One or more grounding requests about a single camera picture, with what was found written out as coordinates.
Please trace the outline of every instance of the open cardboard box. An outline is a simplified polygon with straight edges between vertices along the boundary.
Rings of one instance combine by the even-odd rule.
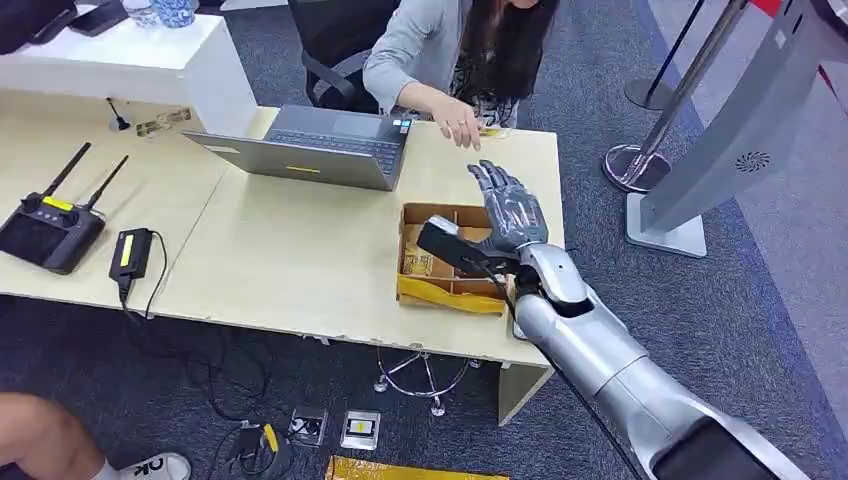
[[[486,209],[470,205],[444,205],[435,203],[406,203],[400,216],[400,247],[398,249],[398,289],[397,300],[401,305],[425,305],[443,308],[457,308],[452,305],[433,303],[410,294],[403,281],[415,279],[439,287],[454,296],[468,294],[485,297],[477,304],[487,305],[487,313],[502,315],[506,307],[498,288],[486,277],[469,276],[439,260],[417,245],[418,234],[422,226],[433,215],[441,215],[459,225],[460,236],[479,242],[489,236],[491,225]]]

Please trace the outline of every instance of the laptop keyboard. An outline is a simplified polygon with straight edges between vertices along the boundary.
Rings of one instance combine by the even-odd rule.
[[[271,130],[266,141],[285,143],[301,147],[326,148],[342,152],[363,153],[377,160],[383,175],[390,177],[395,171],[400,145],[376,140],[356,140],[335,135],[320,135],[317,133],[292,132],[288,130]]]

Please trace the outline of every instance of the laptop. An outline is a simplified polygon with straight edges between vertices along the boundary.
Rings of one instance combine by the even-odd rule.
[[[392,191],[411,120],[286,105],[263,140],[183,132],[248,173]]]

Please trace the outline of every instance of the speaker grille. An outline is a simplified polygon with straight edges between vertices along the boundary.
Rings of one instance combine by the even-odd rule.
[[[768,166],[771,157],[765,152],[748,152],[736,159],[736,170],[754,173]]]

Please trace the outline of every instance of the black office chair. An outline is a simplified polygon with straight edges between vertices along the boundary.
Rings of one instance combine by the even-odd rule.
[[[362,69],[344,77],[333,67],[366,50],[386,31],[399,0],[289,0],[303,44],[306,96],[313,106],[377,113],[377,101],[362,85]],[[330,84],[320,97],[315,87]]]

